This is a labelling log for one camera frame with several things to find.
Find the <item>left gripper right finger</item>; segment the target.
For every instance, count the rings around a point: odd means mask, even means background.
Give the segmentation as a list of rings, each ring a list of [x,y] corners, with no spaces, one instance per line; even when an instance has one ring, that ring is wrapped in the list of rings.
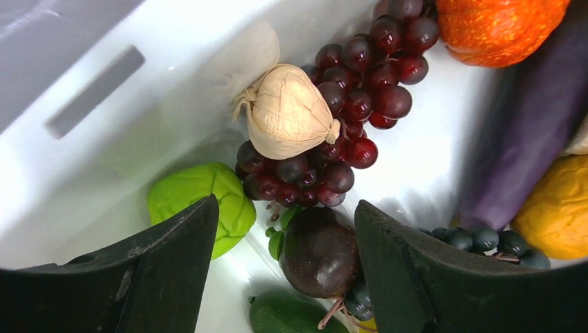
[[[586,332],[587,264],[520,267],[459,250],[361,200],[358,248],[380,332]]]

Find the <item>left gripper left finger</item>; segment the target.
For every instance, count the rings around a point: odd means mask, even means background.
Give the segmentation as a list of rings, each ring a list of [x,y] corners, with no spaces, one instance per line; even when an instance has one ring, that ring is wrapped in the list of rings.
[[[1,270],[2,332],[193,332],[219,218],[208,196],[63,265]]]

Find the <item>orange fruit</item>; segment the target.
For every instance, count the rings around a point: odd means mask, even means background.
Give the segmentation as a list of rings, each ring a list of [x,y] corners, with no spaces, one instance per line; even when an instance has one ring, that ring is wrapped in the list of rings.
[[[510,223],[552,259],[587,256],[587,156],[556,160]]]

